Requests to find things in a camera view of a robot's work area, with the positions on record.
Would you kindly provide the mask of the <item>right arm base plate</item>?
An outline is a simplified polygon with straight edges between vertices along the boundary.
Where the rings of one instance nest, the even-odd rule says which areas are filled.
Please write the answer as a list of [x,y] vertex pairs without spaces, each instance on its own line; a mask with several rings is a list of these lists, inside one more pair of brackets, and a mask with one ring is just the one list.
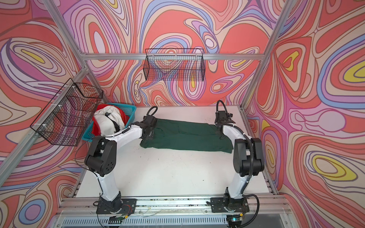
[[232,199],[223,197],[210,198],[206,204],[211,207],[213,213],[248,213],[249,204],[245,198]]

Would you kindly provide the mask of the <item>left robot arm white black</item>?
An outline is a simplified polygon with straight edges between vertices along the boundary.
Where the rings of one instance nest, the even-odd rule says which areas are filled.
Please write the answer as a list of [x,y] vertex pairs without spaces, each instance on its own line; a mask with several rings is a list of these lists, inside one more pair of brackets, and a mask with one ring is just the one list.
[[135,199],[122,199],[117,188],[114,168],[117,164],[117,150],[137,139],[153,138],[153,129],[157,124],[154,117],[158,110],[153,106],[140,122],[134,122],[129,127],[107,136],[96,136],[92,139],[85,157],[85,166],[96,175],[101,188],[101,195],[97,205],[97,215],[134,213]]

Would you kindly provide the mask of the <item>green t shirt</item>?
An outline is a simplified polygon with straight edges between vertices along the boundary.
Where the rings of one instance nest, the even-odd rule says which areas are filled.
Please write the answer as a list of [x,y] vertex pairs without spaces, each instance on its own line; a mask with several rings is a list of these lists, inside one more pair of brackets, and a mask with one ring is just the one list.
[[225,152],[229,154],[233,150],[229,137],[213,124],[168,119],[158,119],[153,129],[153,137],[143,139],[140,146],[143,148]]

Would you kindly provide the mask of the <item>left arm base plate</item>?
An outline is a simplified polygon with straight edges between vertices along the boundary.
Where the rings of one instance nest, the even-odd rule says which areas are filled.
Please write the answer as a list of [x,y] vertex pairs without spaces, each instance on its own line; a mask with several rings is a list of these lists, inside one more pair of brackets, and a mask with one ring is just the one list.
[[137,199],[124,198],[115,199],[114,201],[107,201],[103,198],[99,198],[96,214],[134,214],[136,209]]

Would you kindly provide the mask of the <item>teal plastic laundry basket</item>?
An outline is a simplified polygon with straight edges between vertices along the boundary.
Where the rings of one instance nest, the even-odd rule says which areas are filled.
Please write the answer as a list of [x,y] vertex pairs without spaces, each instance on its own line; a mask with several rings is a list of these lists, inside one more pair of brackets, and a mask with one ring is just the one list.
[[135,118],[136,107],[130,104],[107,103],[100,104],[92,117],[91,124],[86,128],[82,140],[91,141],[95,136],[109,136],[115,133],[113,123],[105,116],[110,116],[120,126],[120,131],[129,127]]

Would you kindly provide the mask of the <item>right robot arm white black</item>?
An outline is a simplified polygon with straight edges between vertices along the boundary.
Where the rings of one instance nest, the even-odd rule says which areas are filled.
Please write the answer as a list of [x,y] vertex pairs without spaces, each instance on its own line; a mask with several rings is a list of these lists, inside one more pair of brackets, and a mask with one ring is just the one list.
[[222,202],[218,204],[227,212],[246,213],[249,211],[248,199],[254,198],[259,211],[259,197],[256,194],[247,194],[246,190],[253,178],[265,169],[264,155],[260,149],[261,140],[248,136],[232,120],[222,100],[216,103],[215,123],[222,136],[227,137],[232,146],[233,167],[235,175],[231,184],[226,188]]

